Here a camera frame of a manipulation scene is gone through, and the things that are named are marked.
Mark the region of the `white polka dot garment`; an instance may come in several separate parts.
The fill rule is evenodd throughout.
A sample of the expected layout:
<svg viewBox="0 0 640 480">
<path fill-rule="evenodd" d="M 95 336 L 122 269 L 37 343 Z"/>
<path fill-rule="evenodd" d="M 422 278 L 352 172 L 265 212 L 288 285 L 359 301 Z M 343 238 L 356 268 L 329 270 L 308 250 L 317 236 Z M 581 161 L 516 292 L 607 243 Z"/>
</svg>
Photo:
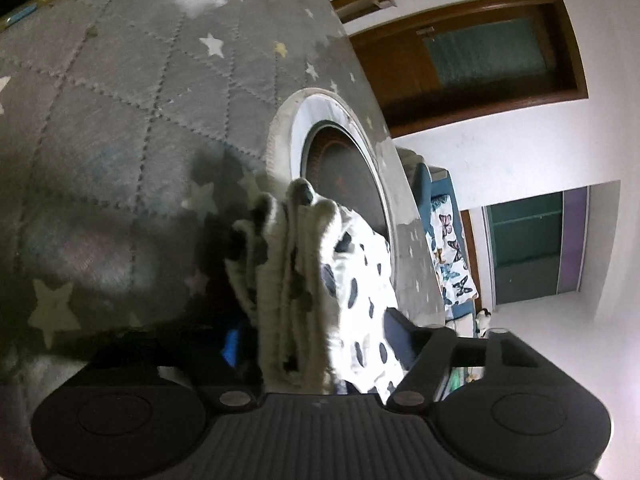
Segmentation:
<svg viewBox="0 0 640 480">
<path fill-rule="evenodd" d="M 283 200 L 256 194 L 250 213 L 224 263 L 257 330 L 265 390 L 388 400 L 406 371 L 384 328 L 397 307 L 385 237 L 304 179 Z"/>
</svg>

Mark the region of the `black white plush toy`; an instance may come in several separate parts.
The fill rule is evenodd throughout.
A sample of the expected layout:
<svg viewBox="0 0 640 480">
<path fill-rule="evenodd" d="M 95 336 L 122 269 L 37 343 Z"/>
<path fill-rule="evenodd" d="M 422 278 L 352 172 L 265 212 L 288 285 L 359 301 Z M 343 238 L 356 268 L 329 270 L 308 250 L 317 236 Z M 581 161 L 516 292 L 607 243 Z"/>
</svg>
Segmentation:
<svg viewBox="0 0 640 480">
<path fill-rule="evenodd" d="M 485 338 L 490 329 L 491 312 L 487 309 L 480 309 L 475 317 L 475 336 Z"/>
</svg>

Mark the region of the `butterfly print blanket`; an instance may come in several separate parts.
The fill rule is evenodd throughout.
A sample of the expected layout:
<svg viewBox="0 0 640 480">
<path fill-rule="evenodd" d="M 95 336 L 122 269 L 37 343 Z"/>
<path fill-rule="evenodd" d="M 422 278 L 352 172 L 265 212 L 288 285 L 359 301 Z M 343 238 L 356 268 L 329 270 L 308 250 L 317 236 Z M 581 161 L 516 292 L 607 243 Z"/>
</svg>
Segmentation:
<svg viewBox="0 0 640 480">
<path fill-rule="evenodd" d="M 460 306 L 477 296 L 477 289 L 454 230 L 454 208 L 449 195 L 431 200 L 430 227 L 425 237 L 446 309 Z"/>
</svg>

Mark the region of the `green framed window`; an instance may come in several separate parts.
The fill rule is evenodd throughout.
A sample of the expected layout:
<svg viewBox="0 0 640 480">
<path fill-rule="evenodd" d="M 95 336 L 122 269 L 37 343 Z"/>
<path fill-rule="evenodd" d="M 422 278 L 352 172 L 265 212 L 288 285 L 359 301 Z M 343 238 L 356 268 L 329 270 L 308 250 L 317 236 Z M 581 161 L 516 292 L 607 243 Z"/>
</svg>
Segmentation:
<svg viewBox="0 0 640 480">
<path fill-rule="evenodd" d="M 497 306 L 578 291 L 589 202 L 572 188 L 484 209 Z"/>
</svg>

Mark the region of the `blue corner sofa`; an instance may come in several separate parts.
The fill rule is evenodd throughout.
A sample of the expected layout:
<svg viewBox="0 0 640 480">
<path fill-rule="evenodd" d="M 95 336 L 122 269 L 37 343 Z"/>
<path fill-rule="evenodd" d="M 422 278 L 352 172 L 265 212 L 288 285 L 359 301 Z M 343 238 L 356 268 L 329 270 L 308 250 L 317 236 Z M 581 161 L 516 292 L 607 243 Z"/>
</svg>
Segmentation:
<svg viewBox="0 0 640 480">
<path fill-rule="evenodd" d="M 397 151 L 423 224 L 437 290 L 444 305 L 445 325 L 462 337 L 475 337 L 478 289 L 470 269 L 450 174 L 444 168 L 427 165 L 414 151 L 406 148 Z"/>
</svg>

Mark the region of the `round induction cooktop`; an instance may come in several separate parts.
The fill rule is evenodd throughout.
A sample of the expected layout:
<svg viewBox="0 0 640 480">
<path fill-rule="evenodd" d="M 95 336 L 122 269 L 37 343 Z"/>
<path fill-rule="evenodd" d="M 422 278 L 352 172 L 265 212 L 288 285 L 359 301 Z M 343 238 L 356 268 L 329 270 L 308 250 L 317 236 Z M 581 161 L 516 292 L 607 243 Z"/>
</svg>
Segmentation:
<svg viewBox="0 0 640 480">
<path fill-rule="evenodd" d="M 336 93 L 305 88 L 280 105 L 269 126 L 266 171 L 275 196 L 304 178 L 321 196 L 357 211 L 390 244 L 393 282 L 407 273 L 402 252 L 418 211 L 400 158 L 388 133 L 364 126 Z"/>
</svg>

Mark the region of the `grey star tablecloth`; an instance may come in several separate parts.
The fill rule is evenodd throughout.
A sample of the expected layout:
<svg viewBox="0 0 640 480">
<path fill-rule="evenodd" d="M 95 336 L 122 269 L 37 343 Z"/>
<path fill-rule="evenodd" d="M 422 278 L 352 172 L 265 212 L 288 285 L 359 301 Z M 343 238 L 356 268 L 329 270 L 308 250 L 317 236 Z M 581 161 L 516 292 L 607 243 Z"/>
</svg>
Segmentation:
<svg viewBox="0 0 640 480">
<path fill-rule="evenodd" d="M 378 166 L 401 312 L 437 309 L 419 215 L 329 0 L 54 0 L 1 34 L 1 474 L 42 479 L 39 402 L 63 344 L 179 315 L 204 221 L 267 185 L 272 118 L 334 92 Z"/>
</svg>

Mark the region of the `brown wooden door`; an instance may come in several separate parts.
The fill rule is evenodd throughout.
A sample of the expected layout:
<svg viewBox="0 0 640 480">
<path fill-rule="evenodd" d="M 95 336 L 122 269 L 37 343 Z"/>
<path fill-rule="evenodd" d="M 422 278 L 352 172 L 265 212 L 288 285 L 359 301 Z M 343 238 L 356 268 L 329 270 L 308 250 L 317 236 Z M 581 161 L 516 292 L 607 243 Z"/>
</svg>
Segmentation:
<svg viewBox="0 0 640 480">
<path fill-rule="evenodd" d="M 350 41 L 394 138 L 588 96 L 564 0 L 463 1 Z"/>
</svg>

